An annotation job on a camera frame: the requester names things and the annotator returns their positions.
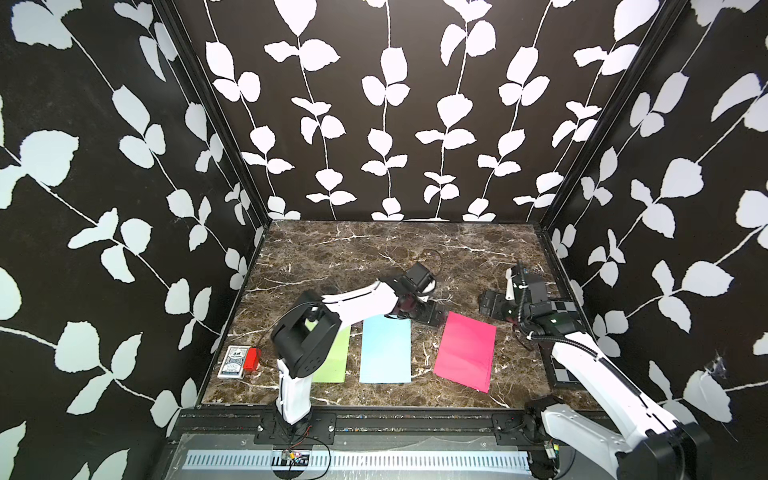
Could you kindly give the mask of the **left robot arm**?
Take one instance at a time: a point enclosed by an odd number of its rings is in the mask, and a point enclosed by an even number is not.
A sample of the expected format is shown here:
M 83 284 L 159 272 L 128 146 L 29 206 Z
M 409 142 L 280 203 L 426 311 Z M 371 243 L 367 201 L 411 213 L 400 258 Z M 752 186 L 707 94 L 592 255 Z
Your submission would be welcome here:
M 445 312 L 430 298 L 436 285 L 435 275 L 417 262 L 356 290 L 302 292 L 270 334 L 279 372 L 276 409 L 283 422 L 294 426 L 309 416 L 312 376 L 341 330 L 378 315 L 432 327 L 444 323 Z

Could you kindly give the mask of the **light blue paper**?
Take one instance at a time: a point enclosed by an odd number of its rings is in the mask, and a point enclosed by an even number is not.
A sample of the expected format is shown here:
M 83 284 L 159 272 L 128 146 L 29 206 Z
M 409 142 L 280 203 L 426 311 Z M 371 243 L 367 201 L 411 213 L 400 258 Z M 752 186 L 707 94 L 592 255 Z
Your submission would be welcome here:
M 359 381 L 363 384 L 411 382 L 411 320 L 383 315 L 363 321 Z

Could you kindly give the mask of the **large magenta paper sheet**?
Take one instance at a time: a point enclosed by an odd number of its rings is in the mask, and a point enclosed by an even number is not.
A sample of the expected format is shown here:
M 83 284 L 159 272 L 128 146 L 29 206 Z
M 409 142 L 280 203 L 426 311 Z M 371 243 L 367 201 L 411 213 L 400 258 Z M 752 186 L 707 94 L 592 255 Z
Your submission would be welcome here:
M 434 373 L 476 391 L 490 388 L 496 327 L 450 312 L 444 326 Z

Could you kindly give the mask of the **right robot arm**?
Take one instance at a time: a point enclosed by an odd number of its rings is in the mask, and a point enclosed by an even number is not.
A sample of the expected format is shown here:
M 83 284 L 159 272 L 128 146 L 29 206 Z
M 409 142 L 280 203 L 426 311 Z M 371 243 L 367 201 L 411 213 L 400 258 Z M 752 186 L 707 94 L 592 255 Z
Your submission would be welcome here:
M 514 276 L 505 292 L 487 290 L 478 310 L 516 327 L 531 343 L 549 343 L 551 356 L 597 401 L 613 426 L 582 415 L 554 395 L 526 403 L 503 427 L 545 449 L 530 461 L 539 479 L 562 473 L 555 444 L 573 448 L 614 479 L 709 479 L 714 451 L 707 432 L 684 422 L 646 395 L 604 353 L 581 324 L 578 305 L 552 299 L 545 288 Z

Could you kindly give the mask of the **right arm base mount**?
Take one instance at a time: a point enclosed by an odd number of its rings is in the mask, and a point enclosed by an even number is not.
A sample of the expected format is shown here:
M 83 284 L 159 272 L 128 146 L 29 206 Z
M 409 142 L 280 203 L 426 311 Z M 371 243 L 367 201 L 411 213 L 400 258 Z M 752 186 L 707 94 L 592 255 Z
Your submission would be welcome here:
M 543 448 L 546 444 L 566 445 L 546 432 L 540 417 L 523 410 L 510 410 L 491 415 L 492 433 L 499 446 Z

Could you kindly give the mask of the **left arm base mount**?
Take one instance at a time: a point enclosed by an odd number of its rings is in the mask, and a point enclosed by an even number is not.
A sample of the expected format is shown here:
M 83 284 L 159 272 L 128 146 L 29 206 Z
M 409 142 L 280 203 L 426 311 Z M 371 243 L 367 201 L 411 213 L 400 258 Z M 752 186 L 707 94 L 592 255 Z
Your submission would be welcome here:
M 254 443 L 276 447 L 330 446 L 334 442 L 336 423 L 335 414 L 319 410 L 311 411 L 295 424 L 286 422 L 276 410 L 267 411 L 260 417 Z

